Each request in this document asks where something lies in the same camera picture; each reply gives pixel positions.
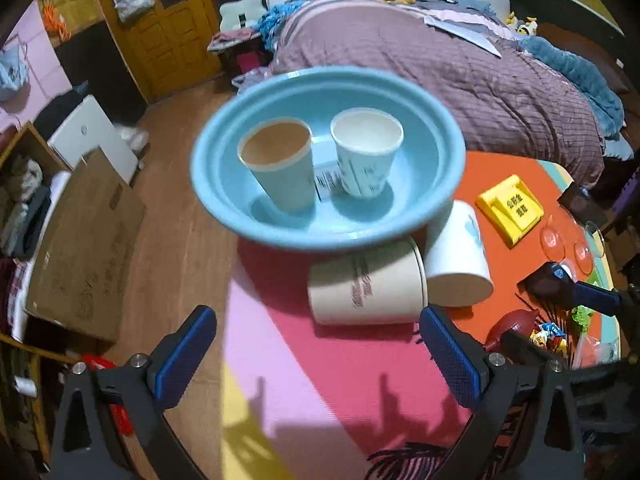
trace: white paper cup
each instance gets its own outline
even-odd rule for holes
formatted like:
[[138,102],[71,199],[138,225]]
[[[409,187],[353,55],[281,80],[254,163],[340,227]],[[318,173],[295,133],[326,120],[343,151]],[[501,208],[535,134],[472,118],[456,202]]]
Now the white paper cup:
[[240,141],[238,158],[283,211],[315,202],[311,129],[302,121],[286,117],[258,124]]
[[473,207],[455,200],[448,218],[427,230],[424,272],[429,301],[440,306],[473,306],[494,291]]
[[427,305],[422,258],[412,238],[311,267],[309,304],[318,324],[417,322]]
[[404,140],[402,124],[375,108],[350,108],[333,118],[331,135],[346,192],[358,198],[382,193]]

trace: green item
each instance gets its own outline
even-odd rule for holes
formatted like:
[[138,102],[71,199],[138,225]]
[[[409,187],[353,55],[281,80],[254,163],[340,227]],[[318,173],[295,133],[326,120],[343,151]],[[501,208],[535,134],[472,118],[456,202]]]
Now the green item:
[[585,333],[589,329],[591,325],[591,316],[595,311],[590,308],[585,307],[584,305],[578,305],[571,311],[571,317],[576,322],[576,324],[580,325],[580,333]]

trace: large paper cup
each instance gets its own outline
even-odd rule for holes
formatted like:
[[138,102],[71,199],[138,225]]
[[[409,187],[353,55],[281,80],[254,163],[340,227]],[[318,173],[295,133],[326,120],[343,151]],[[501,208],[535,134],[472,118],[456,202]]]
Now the large paper cup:
[[331,121],[342,185],[358,198],[382,193],[404,140],[402,124],[375,108],[350,108]]
[[238,158],[283,211],[314,203],[311,130],[302,121],[279,118],[258,124],[240,141]]
[[494,291],[476,213],[468,203],[455,200],[443,220],[440,225],[434,221],[427,230],[424,272],[429,301],[440,306],[475,305]]
[[427,305],[422,258],[412,238],[311,267],[309,304],[319,324],[418,321]]

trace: candy wrapper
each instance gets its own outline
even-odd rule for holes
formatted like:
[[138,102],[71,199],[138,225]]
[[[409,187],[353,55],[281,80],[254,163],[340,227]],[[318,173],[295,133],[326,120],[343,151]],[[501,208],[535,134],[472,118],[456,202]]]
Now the candy wrapper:
[[560,327],[555,323],[543,323],[542,325],[540,325],[540,328],[548,332],[548,334],[552,337],[564,337],[564,332],[560,330]]
[[540,332],[532,332],[529,337],[534,345],[539,346],[540,348],[546,349],[546,339],[548,337],[548,332],[546,330],[541,330]]
[[563,357],[567,358],[567,345],[564,337],[555,336],[553,338],[549,338],[546,342],[546,348],[550,352],[562,354]]

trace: paper cup rim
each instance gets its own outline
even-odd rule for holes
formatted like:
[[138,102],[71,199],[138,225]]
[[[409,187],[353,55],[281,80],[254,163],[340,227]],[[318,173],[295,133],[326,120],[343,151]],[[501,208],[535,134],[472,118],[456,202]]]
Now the paper cup rim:
[[489,285],[490,290],[489,290],[489,293],[484,298],[473,300],[471,304],[444,304],[442,302],[438,302],[437,300],[434,301],[434,303],[439,306],[446,306],[447,308],[464,308],[468,306],[475,306],[481,301],[486,300],[488,297],[490,297],[494,293],[495,285],[491,277],[488,278],[486,276],[483,276],[482,274],[479,274],[478,272],[440,272],[437,274],[433,274],[432,276],[429,276],[428,280],[437,280],[438,278],[442,278],[444,276],[456,276],[456,277],[466,276],[466,277],[482,280],[484,283]]
[[418,262],[418,271],[420,272],[420,282],[422,285],[422,307],[425,307],[429,303],[429,297],[427,291],[427,274],[424,270],[424,262],[422,261],[422,255],[420,254],[418,244],[415,243],[414,237],[409,237],[409,244],[414,250],[415,259]]
[[[279,123],[294,123],[299,124],[300,126],[304,126],[308,133],[308,139],[302,148],[300,148],[296,153],[291,156],[288,156],[284,160],[279,162],[272,162],[271,164],[251,164],[250,162],[245,162],[242,158],[242,150],[244,149],[245,144],[251,139],[258,131],[264,129],[272,124]],[[279,171],[284,168],[288,168],[292,166],[301,158],[303,158],[311,149],[311,127],[305,123],[305,121],[301,121],[300,119],[296,119],[295,117],[279,117],[275,119],[269,119],[267,121],[263,121],[259,124],[256,124],[248,133],[244,134],[238,143],[238,159],[242,164],[251,171],[260,171],[261,173],[269,173],[270,171]]]
[[[382,116],[385,119],[390,119],[393,123],[396,124],[396,126],[400,128],[400,138],[396,140],[396,142],[391,147],[387,148],[386,150],[380,150],[378,152],[367,152],[365,150],[358,150],[353,146],[346,145],[344,142],[342,142],[340,139],[338,139],[335,136],[335,132],[334,132],[335,123],[340,119],[344,118],[345,116],[361,113],[361,112],[367,112],[373,115]],[[398,148],[400,148],[400,146],[402,146],[402,143],[404,142],[404,128],[402,127],[402,123],[398,121],[398,119],[393,117],[393,115],[383,112],[382,110],[378,110],[377,108],[367,108],[367,107],[347,108],[346,110],[343,110],[340,113],[336,114],[334,118],[331,119],[331,124],[329,129],[331,131],[331,138],[334,140],[336,144],[338,144],[342,149],[347,150],[348,152],[351,152],[351,153],[357,153],[358,155],[366,155],[366,156],[388,155],[389,153],[393,153],[397,151]]]

